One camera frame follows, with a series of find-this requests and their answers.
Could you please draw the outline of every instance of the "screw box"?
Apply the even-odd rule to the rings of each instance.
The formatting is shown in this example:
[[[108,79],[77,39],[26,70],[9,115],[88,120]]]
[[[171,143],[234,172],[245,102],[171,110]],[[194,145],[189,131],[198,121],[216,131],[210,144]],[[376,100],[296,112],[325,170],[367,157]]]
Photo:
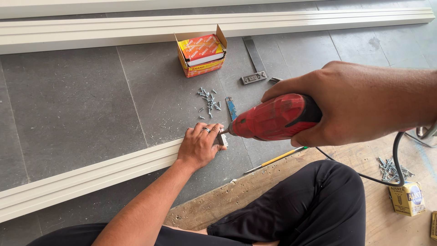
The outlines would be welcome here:
[[[225,58],[226,58],[226,47],[228,45],[228,42],[226,41],[226,38],[223,35],[223,32],[220,30],[219,25],[217,25],[217,30],[215,32],[215,35],[217,36],[218,40],[220,41],[220,43],[221,43],[221,45],[223,47],[223,57],[221,59],[218,59],[218,60],[214,60],[214,61],[210,61],[210,62],[205,62],[205,63],[199,64],[199,65],[195,65],[195,66],[189,66],[187,64],[187,61],[186,61],[186,59],[184,57],[184,54],[182,53],[182,50],[181,50],[181,48],[179,46],[179,43],[178,43],[179,39],[180,40],[184,40],[186,38],[182,34],[175,34],[174,37],[176,39],[177,53],[178,53],[178,56],[179,56],[179,61],[180,61],[181,65],[182,65],[182,68],[184,70],[185,76],[187,78],[194,77],[194,76],[197,76],[197,75],[200,75],[200,74],[204,74],[204,73],[207,73],[207,72],[211,72],[211,71],[217,70],[217,69],[222,67],[222,65],[223,65],[223,63],[225,61]]]
[[[431,238],[437,241],[437,211],[432,214]]]
[[[395,212],[414,216],[426,212],[425,200],[419,183],[405,181],[402,187],[389,187]]]

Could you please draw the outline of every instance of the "fingernail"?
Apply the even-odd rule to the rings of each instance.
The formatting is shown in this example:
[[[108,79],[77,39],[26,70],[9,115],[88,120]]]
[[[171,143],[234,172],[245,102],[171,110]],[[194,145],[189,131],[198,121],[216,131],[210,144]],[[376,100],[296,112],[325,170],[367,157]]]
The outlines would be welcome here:
[[[302,145],[300,145],[296,140],[291,140],[291,145],[293,146],[293,147],[302,147]]]

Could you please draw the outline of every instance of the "wooden floor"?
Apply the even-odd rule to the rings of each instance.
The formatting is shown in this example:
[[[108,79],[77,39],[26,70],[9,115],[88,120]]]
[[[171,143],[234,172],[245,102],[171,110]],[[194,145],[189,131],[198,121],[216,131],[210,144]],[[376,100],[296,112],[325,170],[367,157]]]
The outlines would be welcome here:
[[[391,134],[370,142],[321,149],[357,172],[381,177],[377,157],[392,157],[394,137],[395,134]],[[431,212],[437,210],[437,148],[422,147],[404,136],[398,156],[401,165],[415,174],[409,180],[421,183],[427,212],[414,217],[395,213],[387,186],[363,179],[367,205],[366,245],[437,245],[437,241],[430,238]],[[309,148],[279,160],[172,208],[164,224],[191,230],[206,228],[246,206],[304,165],[324,158],[315,148]]]

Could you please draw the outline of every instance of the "white aluminum profile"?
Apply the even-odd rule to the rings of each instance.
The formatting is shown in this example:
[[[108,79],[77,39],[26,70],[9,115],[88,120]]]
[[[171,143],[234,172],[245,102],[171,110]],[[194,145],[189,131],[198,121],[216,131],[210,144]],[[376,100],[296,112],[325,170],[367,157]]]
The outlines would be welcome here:
[[[0,223],[171,166],[182,139],[0,192]]]
[[[0,54],[431,22],[431,8],[203,14],[0,22]]]
[[[307,1],[313,0],[2,0],[0,19]]]

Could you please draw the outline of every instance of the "leg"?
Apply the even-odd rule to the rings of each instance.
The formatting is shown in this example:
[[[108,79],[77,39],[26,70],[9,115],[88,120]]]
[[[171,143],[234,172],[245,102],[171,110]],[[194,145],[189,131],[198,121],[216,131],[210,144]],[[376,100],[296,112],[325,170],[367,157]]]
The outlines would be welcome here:
[[[27,246],[90,246],[107,223],[76,225],[46,234]],[[251,246],[222,237],[175,230],[162,226],[155,246]]]
[[[210,225],[208,234],[247,243],[364,245],[365,211],[359,175],[346,165],[322,160]]]

